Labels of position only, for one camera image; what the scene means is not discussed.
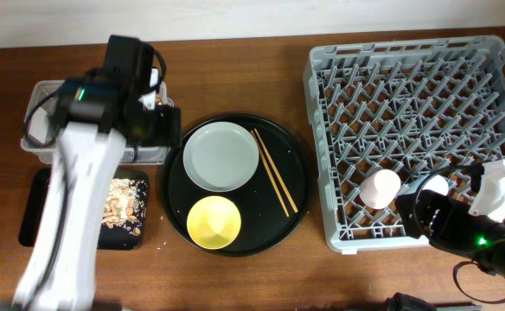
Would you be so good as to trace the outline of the yellow bowl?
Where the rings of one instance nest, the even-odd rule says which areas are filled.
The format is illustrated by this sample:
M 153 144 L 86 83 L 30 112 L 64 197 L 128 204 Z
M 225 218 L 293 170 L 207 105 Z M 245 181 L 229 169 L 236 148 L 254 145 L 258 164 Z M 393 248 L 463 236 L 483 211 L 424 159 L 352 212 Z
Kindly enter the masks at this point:
M 206 250 L 219 250 L 229 246 L 238 237 L 240 211 L 227 198 L 208 196 L 191 207 L 186 226 L 195 244 Z

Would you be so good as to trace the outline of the blue cup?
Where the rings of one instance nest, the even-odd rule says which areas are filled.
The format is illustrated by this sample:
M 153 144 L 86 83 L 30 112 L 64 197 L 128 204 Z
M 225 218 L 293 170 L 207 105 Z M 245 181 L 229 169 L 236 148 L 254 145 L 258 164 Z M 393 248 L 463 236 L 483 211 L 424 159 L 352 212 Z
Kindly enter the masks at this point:
M 425 176 L 419 177 L 418 179 L 410 182 L 408 184 L 407 190 L 404 194 L 414 194 L 419 186 L 422 184 Z M 432 190 L 435 193 L 447 195 L 449 193 L 449 185 L 447 180 L 442 175 L 433 176 L 423 187 L 424 190 Z

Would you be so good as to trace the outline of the wooden chopstick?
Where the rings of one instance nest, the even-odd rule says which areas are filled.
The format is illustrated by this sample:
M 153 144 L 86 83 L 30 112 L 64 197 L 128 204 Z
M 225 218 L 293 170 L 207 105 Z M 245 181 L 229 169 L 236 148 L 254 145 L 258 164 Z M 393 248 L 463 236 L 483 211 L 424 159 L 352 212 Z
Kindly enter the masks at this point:
M 268 161 L 269 168 L 270 168 L 273 178 L 278 186 L 279 192 L 282 195 L 282 198 L 283 198 L 283 194 L 284 194 L 285 198 L 289 201 L 292 211 L 294 213 L 298 213 L 297 205 L 296 205 L 294 199 L 292 199 L 291 193 L 289 192 L 288 187 L 286 186 L 286 184 L 282 178 L 282 175 L 279 173 L 278 167 L 275 164 L 275 161 L 273 161 L 272 156 L 271 156 L 268 148 L 266 147 L 262 136 L 259 134 L 259 131 L 257 129 L 255 131 L 259 136 L 260 145 L 264 151 L 265 158 Z
M 259 136 L 258 136 L 258 134 L 256 133 L 256 131 L 255 131 L 255 130 L 251 130 L 251 134 L 252 134 L 252 136 L 253 136 L 253 138 L 254 138 L 254 140 L 255 140 L 256 144 L 257 144 L 257 147 L 258 147 L 258 149 L 259 149 L 260 159 L 261 159 L 261 161 L 262 161 L 262 163 L 263 163 L 263 166 L 264 166 L 265 171 L 266 171 L 266 173 L 267 173 L 267 175 L 268 175 L 268 178 L 269 178 L 269 180 L 270 180 L 270 182 L 271 182 L 271 184 L 272 184 L 272 188 L 273 188 L 273 190 L 275 191 L 275 194 L 277 195 L 278 201 L 279 201 L 279 203 L 280 203 L 281 207 L 282 207 L 282 208 L 283 208 L 283 210 L 284 210 L 284 214 L 285 214 L 285 216 L 286 216 L 287 218 L 289 218 L 289 217 L 290 217 L 290 214 L 289 214 L 289 212 L 288 212 L 288 210 L 287 210 L 287 208 L 286 208 L 286 205 L 285 205 L 285 203 L 284 203 L 284 201 L 283 201 L 282 195 L 281 195 L 281 193 L 279 192 L 278 186 L 277 186 L 277 184 L 276 184 L 276 182 L 275 182 L 275 180 L 274 180 L 274 178 L 273 178 L 272 172 L 271 172 L 271 170 L 270 170 L 270 168 L 269 168 L 269 165 L 268 165 L 268 161 L 266 160 L 266 158 L 265 158 L 265 154 L 264 154 L 264 151 L 263 151 L 263 149 L 262 149 L 262 147 L 261 147 L 261 145 L 260 145 Z

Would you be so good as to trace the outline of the food scraps pile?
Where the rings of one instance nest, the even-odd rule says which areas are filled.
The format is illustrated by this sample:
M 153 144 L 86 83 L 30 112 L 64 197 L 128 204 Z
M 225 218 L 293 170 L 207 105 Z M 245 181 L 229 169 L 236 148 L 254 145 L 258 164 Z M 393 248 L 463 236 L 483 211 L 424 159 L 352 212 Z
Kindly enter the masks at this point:
M 144 227 L 148 184 L 144 180 L 112 179 L 101 224 L 110 230 L 122 229 L 139 237 Z

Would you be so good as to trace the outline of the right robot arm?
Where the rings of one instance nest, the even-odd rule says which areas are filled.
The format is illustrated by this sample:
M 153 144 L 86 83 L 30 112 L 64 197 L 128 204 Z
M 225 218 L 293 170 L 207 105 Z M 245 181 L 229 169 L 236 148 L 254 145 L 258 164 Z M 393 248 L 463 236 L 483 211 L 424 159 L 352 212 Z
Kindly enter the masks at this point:
M 434 177 L 458 170 L 470 175 L 476 194 L 470 205 L 425 188 Z M 465 259 L 453 268 L 456 286 L 460 285 L 458 271 L 470 264 L 505 279 L 505 160 L 433 171 L 413 193 L 398 196 L 395 206 L 407 236 L 424 236 L 430 246 Z M 496 301 L 504 302 L 505 298 Z

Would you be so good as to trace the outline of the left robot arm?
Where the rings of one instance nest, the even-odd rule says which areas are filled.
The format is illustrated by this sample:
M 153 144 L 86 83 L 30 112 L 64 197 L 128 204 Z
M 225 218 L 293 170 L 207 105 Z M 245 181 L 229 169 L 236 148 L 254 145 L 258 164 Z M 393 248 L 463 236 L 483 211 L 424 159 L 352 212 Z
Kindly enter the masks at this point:
M 111 35 L 102 66 L 65 79 L 28 112 L 24 140 L 54 151 L 41 222 L 12 309 L 92 308 L 101 207 L 126 147 L 182 144 L 180 109 L 141 100 L 160 91 L 166 73 L 149 43 Z

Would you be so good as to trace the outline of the grey plate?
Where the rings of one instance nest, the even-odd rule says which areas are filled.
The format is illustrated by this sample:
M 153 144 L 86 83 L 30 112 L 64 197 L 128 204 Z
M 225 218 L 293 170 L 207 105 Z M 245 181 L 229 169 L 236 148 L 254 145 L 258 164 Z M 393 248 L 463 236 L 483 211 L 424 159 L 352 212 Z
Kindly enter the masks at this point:
M 259 163 L 252 134 L 230 122 L 213 122 L 195 130 L 183 148 L 182 162 L 195 185 L 211 192 L 244 186 Z

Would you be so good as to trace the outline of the pink cup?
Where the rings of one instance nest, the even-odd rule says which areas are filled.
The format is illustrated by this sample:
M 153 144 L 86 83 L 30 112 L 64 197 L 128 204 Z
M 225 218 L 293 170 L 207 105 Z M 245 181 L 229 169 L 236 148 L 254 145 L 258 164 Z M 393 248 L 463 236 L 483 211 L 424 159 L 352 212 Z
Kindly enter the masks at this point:
M 390 169 L 381 169 L 360 185 L 362 202 L 373 209 L 379 210 L 388 206 L 401 187 L 400 177 Z

